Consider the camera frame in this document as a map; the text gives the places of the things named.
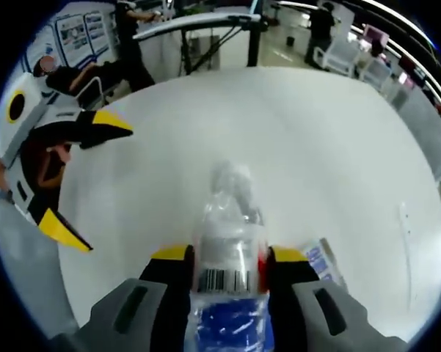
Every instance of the desk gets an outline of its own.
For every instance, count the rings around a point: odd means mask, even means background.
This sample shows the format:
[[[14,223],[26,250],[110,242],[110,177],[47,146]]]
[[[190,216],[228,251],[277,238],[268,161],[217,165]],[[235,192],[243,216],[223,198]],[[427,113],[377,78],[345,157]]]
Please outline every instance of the desk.
[[[95,248],[59,248],[81,325],[161,245],[191,242],[225,159],[249,167],[270,244],[326,237],[381,333],[408,340],[426,322],[441,291],[441,203],[416,141],[372,87],[255,67],[163,82],[105,109],[134,136],[73,148],[59,205]]]

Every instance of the cable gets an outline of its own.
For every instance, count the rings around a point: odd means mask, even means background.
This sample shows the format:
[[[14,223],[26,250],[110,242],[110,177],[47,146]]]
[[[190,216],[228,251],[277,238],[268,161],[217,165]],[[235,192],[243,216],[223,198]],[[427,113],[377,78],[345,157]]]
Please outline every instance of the cable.
[[[194,65],[194,67],[192,68],[191,72],[194,72],[200,66],[202,66],[205,63],[206,60],[208,60],[211,56],[213,56],[220,49],[220,47],[222,45],[224,45],[228,40],[230,40],[231,38],[235,37],[239,32],[241,32],[243,30],[242,28],[240,28],[240,29],[238,29],[238,31],[236,31],[233,34],[231,34],[230,36],[228,36],[235,28],[236,28],[236,26],[232,27],[222,38],[217,40],[214,43],[214,45],[211,45],[211,47],[205,52],[205,54],[203,54],[200,57],[200,59]]]

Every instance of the person standing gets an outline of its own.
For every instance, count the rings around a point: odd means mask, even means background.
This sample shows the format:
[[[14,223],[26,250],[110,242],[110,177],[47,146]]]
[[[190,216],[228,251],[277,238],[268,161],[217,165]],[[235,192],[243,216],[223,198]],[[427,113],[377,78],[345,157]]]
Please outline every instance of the person standing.
[[[134,72],[128,80],[132,92],[155,84],[143,64],[139,42],[132,39],[137,33],[137,22],[149,23],[159,19],[159,16],[154,12],[135,12],[134,9],[133,2],[117,0],[115,20],[120,42],[120,57],[125,65],[130,66]]]
[[[332,11],[335,7],[330,2],[326,2],[322,7],[313,11],[310,15],[310,30],[311,37],[308,43],[307,53],[305,55],[305,63],[318,67],[313,60],[313,53],[315,48],[321,48],[326,51],[331,45],[331,28],[336,24],[335,18],[332,16]]]

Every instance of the white table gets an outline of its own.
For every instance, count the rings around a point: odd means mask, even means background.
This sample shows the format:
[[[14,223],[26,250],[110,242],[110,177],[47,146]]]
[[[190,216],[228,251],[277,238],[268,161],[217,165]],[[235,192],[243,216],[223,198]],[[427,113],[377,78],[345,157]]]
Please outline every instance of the white table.
[[[59,248],[80,324],[158,247],[191,241],[225,159],[250,168],[270,244],[326,237],[381,333],[408,340],[426,322],[441,291],[441,203],[416,141],[372,87],[258,67],[164,82],[105,109],[134,135],[72,149],[59,208],[95,248]]]

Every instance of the barcode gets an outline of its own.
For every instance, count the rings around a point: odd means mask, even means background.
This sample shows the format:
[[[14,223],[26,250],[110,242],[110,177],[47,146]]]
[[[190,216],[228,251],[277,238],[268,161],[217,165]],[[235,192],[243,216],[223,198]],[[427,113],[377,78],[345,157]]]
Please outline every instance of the barcode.
[[[249,271],[206,269],[199,276],[199,293],[249,293]]]

